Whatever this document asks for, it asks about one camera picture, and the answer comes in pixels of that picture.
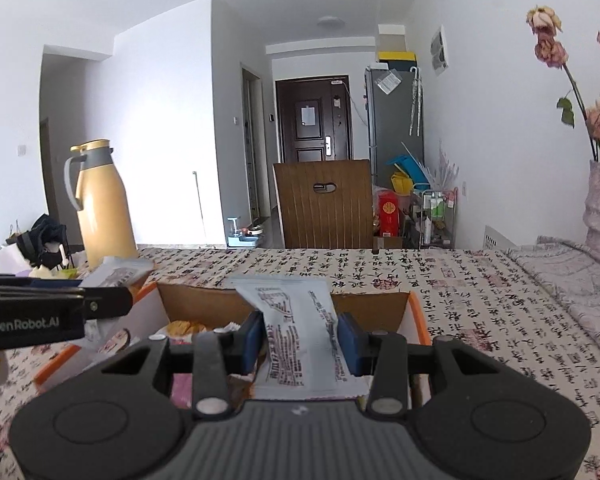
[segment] wall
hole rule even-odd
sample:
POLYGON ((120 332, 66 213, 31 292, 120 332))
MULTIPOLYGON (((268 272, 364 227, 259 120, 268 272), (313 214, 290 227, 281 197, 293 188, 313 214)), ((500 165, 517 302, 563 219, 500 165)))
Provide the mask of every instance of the wall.
POLYGON ((51 135, 72 137, 59 163, 79 137, 111 140, 139 244, 225 243, 211 69, 211 0, 197 0, 119 34, 111 58, 57 74, 43 96, 51 135))
MULTIPOLYGON (((212 65, 214 88, 214 121, 216 125, 216 153, 222 216, 240 216, 241 226, 250 222, 249 192, 247 186, 244 117, 242 112, 242 68, 262 82, 269 194, 275 197, 272 164, 277 161, 276 131, 268 119, 274 114, 271 62, 266 56, 264 43, 258 31, 249 28, 235 13, 219 0, 213 0, 212 65)), ((230 230, 226 222, 226 232, 230 230)))
POLYGON ((16 220, 27 229, 46 212, 38 117, 45 45, 102 59, 112 54, 113 37, 90 23, 0 12, 0 243, 16 220), (20 144, 26 154, 18 157, 20 144))
POLYGON ((584 122, 560 123, 558 97, 570 89, 563 71, 534 56, 525 23, 535 5, 562 19, 558 38, 588 104, 600 92, 600 0, 415 0, 406 23, 424 82, 427 160, 440 139, 459 164, 457 245, 482 246, 485 224, 517 244, 541 234, 583 241, 591 152, 584 122), (436 76, 429 43, 443 24, 449 69, 436 76))
MULTIPOLYGON (((365 68, 376 60, 373 52, 329 52, 288 56, 271 60, 273 80, 326 75, 348 75, 349 89, 358 110, 365 118, 365 68)), ((368 129, 351 107, 353 158, 369 158, 368 129)))

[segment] metal rack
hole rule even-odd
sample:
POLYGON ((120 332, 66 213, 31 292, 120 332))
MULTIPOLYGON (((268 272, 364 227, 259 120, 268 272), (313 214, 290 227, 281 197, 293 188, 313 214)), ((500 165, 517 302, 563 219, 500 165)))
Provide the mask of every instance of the metal rack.
POLYGON ((458 188, 443 191, 427 189, 413 195, 409 228, 409 243, 413 249, 455 247, 457 198, 458 188))

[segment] gray refrigerator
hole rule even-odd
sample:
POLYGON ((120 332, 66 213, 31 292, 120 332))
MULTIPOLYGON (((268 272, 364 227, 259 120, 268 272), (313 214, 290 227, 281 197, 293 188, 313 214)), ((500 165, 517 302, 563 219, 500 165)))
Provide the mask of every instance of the gray refrigerator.
MULTIPOLYGON (((371 160, 372 183, 376 186, 393 189, 391 176, 397 170, 395 166, 388 166, 386 163, 392 158, 406 154, 406 150, 401 144, 404 142, 411 154, 424 164, 424 138, 422 127, 418 136, 416 124, 413 126, 412 135, 409 134, 414 73, 398 70, 402 82, 390 94, 386 94, 376 84, 386 74, 386 70, 376 69, 367 69, 365 73, 369 159, 371 160)), ((417 116, 416 103, 414 121, 417 121, 417 116)))

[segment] thermos lid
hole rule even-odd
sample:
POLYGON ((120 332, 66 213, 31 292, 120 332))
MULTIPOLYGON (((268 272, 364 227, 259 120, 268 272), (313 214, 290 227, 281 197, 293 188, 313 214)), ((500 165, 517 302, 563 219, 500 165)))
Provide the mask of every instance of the thermos lid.
POLYGON ((86 150, 95 150, 96 148, 108 148, 109 147, 109 139, 97 139, 90 140, 89 142, 85 142, 84 144, 80 144, 79 146, 72 146, 72 152, 84 152, 86 150))

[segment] chair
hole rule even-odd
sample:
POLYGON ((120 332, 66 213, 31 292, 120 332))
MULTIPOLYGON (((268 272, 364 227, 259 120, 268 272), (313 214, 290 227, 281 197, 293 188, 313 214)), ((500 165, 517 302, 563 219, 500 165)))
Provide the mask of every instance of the chair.
POLYGON ((373 248, 368 160, 274 164, 287 249, 373 248))

